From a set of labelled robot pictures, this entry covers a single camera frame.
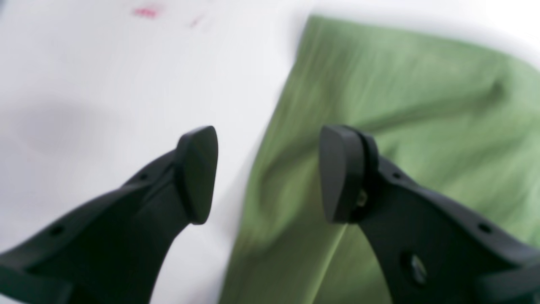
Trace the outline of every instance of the green cloth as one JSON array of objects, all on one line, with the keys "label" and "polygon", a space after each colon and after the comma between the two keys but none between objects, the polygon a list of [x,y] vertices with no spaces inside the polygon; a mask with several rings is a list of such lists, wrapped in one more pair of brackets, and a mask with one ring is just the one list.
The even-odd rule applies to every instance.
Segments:
[{"label": "green cloth", "polygon": [[312,16],[253,165],[222,304],[391,303],[358,226],[323,216],[324,124],[540,247],[540,75],[508,55]]}]

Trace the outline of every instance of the metal screw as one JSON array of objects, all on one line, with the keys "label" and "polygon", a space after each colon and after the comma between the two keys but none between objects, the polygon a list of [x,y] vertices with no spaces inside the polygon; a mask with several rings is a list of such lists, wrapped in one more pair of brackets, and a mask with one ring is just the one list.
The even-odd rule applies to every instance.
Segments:
[{"label": "metal screw", "polygon": [[426,267],[422,263],[422,260],[415,255],[410,255],[409,265],[410,274],[413,277],[413,280],[420,286],[425,286],[428,281],[428,272]]},{"label": "metal screw", "polygon": [[366,193],[366,191],[364,191],[364,189],[361,189],[356,205],[358,205],[359,207],[365,207],[367,201],[368,201],[368,194]]}]

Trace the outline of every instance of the black plastic part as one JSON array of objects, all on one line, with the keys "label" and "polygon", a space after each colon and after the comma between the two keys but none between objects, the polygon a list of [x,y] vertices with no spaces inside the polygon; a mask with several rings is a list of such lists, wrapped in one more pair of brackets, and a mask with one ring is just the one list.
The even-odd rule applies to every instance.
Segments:
[{"label": "black plastic part", "polygon": [[208,217],[217,153],[213,127],[185,134],[121,188],[0,255],[0,293],[29,304],[148,303],[172,241]]},{"label": "black plastic part", "polygon": [[[374,162],[376,149],[369,146],[375,142],[360,131],[354,138],[350,131],[349,127],[330,126],[321,132],[323,204],[325,212],[350,210],[356,199],[344,195],[354,191],[347,187],[366,192],[365,207],[357,206],[349,215],[341,214],[339,220],[348,218],[366,235],[393,303],[518,304],[540,300],[538,250],[463,205],[418,186],[384,157],[375,155],[378,162]],[[359,141],[364,143],[361,152]],[[360,158],[364,168],[377,169],[358,173]],[[351,171],[363,176],[361,184],[335,182],[349,179]],[[341,222],[328,214],[327,218]]]}]

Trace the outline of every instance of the white table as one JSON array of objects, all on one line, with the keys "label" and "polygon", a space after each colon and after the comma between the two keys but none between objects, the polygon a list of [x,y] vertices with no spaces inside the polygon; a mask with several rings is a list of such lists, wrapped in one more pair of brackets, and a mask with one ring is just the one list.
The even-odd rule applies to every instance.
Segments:
[{"label": "white table", "polygon": [[[7,0],[0,11],[0,250],[216,127],[203,226],[173,243],[152,303],[216,303],[254,155],[314,0]],[[315,11],[472,41],[540,67],[526,0],[324,0]],[[154,10],[139,16],[137,9]],[[10,300],[0,296],[0,303]]]}]

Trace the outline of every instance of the red mark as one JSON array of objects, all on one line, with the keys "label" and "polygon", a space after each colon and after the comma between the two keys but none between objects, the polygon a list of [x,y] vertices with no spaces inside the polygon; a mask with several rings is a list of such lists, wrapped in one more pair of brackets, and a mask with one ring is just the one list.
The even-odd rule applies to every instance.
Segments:
[{"label": "red mark", "polygon": [[197,26],[197,24],[199,24],[199,22],[204,18],[204,14],[200,15],[199,17],[195,18],[191,23],[190,23],[190,28],[194,28]]},{"label": "red mark", "polygon": [[159,5],[150,5],[140,9],[133,10],[133,14],[139,17],[145,17],[154,19],[161,12],[161,6]]}]

